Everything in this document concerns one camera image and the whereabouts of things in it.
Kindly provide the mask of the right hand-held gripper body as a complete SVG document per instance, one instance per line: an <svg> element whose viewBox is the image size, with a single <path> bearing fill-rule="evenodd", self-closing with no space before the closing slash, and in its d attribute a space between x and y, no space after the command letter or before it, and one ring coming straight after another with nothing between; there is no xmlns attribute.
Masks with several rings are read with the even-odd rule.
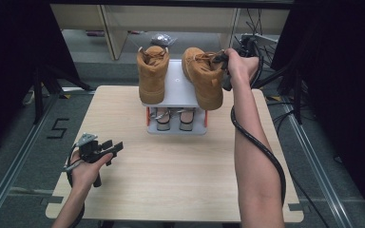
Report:
<svg viewBox="0 0 365 228"><path fill-rule="evenodd" d="M257 57L259 59L259 66L255 76L250 81L250 86L252 88L260 88L264 86L267 84L267 80L263 81L260 76L263 72L263 65L269 64L269 62L264 61L264 54L269 55L266 48L276 45L278 41L258 33L252 35L245 33L238 40L238 43L239 46L236 48L236 52L240 57Z"/></svg>

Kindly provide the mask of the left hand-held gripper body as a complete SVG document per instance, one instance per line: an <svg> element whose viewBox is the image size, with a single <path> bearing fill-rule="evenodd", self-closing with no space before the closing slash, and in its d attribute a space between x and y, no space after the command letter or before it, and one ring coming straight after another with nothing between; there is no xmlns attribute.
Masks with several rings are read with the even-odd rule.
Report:
<svg viewBox="0 0 365 228"><path fill-rule="evenodd" d="M77 141L80 157L84 162L95 163L106 153L101 149L101 144L97 141L98 136L90 133L83 133Z"/></svg>

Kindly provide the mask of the tan suede boot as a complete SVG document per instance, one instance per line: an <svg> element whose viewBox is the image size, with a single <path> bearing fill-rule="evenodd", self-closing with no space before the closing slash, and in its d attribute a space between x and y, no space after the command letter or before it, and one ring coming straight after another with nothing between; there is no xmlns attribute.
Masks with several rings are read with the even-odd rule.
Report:
<svg viewBox="0 0 365 228"><path fill-rule="evenodd" d="M219 60L222 54L222 50L205 52L189 47L182 55L183 74L194 86L197 103L203 110L216 110L222 105L224 70Z"/></svg>
<svg viewBox="0 0 365 228"><path fill-rule="evenodd" d="M139 48L137 53L139 95L144 104L155 105L163 101L164 80L168 64L169 52L167 47Z"/></svg>

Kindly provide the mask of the white two-tier shoe rack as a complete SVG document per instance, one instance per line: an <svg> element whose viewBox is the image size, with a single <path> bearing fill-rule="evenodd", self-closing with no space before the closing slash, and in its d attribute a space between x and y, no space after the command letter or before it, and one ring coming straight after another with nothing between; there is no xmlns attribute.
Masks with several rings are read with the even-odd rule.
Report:
<svg viewBox="0 0 365 228"><path fill-rule="evenodd" d="M198 105L194 86L183 74L182 61L171 59L164 79L164 98L159 104L145 104L147 132L150 134L204 135L207 131L207 112ZM170 110L170 129L160 131L155 120L156 110L166 107ZM180 130L180 111L194 108L193 129Z"/></svg>

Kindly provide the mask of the black sandal with glitter strap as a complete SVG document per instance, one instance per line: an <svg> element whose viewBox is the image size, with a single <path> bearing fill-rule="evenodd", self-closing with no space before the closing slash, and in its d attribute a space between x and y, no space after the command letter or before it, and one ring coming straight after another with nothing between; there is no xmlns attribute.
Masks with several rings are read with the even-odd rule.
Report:
<svg viewBox="0 0 365 228"><path fill-rule="evenodd" d="M178 111L178 113L180 114L180 130L193 130L195 111L195 107L187 107Z"/></svg>
<svg viewBox="0 0 365 228"><path fill-rule="evenodd" d="M155 113L155 121L158 131L170 129L170 111L166 107L158 107Z"/></svg>

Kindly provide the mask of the person's left hand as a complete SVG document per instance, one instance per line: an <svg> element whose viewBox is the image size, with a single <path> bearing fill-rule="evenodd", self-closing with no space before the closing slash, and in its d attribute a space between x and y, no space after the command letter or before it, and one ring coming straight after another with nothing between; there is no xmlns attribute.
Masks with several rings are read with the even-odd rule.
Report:
<svg viewBox="0 0 365 228"><path fill-rule="evenodd" d="M94 163L85 162L80 158L79 151L72 154L71 161L80 163L72 169L72 189L89 191L93 182L96 181L103 165L112 160L111 154L103 155Z"/></svg>

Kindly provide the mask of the person's right hand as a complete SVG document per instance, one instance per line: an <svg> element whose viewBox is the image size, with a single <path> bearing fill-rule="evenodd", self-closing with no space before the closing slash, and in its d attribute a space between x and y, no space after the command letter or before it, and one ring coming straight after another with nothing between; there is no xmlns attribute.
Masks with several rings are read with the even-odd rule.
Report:
<svg viewBox="0 0 365 228"><path fill-rule="evenodd" d="M251 80L255 77L259 69L259 58L240 57L239 54L232 48L224 52L228 56L228 72L231 76L230 83L235 94L241 90L251 89Z"/></svg>

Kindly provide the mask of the clear plastic bag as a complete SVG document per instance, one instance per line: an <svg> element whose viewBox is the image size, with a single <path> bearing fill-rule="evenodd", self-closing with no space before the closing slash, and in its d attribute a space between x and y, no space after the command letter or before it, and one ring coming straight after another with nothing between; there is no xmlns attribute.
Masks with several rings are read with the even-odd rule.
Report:
<svg viewBox="0 0 365 228"><path fill-rule="evenodd" d="M172 46L176 41L176 38L171 37L168 34L164 33L156 33L151 38L151 43L153 45L161 46L161 47L169 47Z"/></svg>

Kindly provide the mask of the black metal stand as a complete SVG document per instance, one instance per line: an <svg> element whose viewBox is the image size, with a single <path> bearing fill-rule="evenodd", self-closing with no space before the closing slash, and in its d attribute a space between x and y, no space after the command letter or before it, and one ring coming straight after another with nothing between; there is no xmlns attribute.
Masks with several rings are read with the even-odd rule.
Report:
<svg viewBox="0 0 365 228"><path fill-rule="evenodd" d="M301 115L300 115L300 103L301 103L301 75L296 67L296 63L291 61L288 65L282 67L276 72L272 73L270 76L260 80L260 74L262 72L262 68L258 70L258 74L256 78L252 82L252 87L261 88L262 86L266 86L269 83L272 83L276 79L280 79L280 83L278 86L278 93L280 95L288 95L290 92L294 95L294 115L295 119L298 121L298 124L302 124Z"/></svg>
<svg viewBox="0 0 365 228"><path fill-rule="evenodd" d="M93 91L94 88L79 79L78 75L71 76L66 74L63 70L55 66L39 65L35 68L33 73L33 89L34 89L34 103L35 103L35 118L34 122L37 124L43 117L43 87L48 91L49 95L59 95L64 92L59 79L66 81L80 87L85 91Z"/></svg>

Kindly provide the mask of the black curtain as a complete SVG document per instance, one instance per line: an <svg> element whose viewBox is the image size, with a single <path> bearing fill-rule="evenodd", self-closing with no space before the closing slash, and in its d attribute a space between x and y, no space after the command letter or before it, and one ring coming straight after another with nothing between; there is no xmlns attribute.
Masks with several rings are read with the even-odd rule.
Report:
<svg viewBox="0 0 365 228"><path fill-rule="evenodd" d="M80 78L47 0L0 0L0 137L39 71L48 83Z"/></svg>
<svg viewBox="0 0 365 228"><path fill-rule="evenodd" d="M294 0L273 67L290 61L365 199L365 0Z"/></svg>

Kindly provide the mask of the metal floor rail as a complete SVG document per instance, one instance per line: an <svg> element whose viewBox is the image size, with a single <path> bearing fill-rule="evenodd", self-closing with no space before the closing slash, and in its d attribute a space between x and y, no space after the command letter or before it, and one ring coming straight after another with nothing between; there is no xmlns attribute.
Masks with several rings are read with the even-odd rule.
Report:
<svg viewBox="0 0 365 228"><path fill-rule="evenodd" d="M10 164L4 178L0 181L0 209L12 187L14 181L17 179L24 163L26 162L31 148L34 146L42 128L44 127L49 112L59 99L58 95L50 95L47 103L43 108L41 118L32 126L22 146L18 150L14 160Z"/></svg>
<svg viewBox="0 0 365 228"><path fill-rule="evenodd" d="M291 126L293 127L302 150L310 163L318 186L331 209L337 226L339 228L355 228L325 169L323 168L322 163L319 160L302 124L299 123L298 119L295 117L295 109L286 98L283 98L282 100L284 101L283 106L285 111L289 113Z"/></svg>

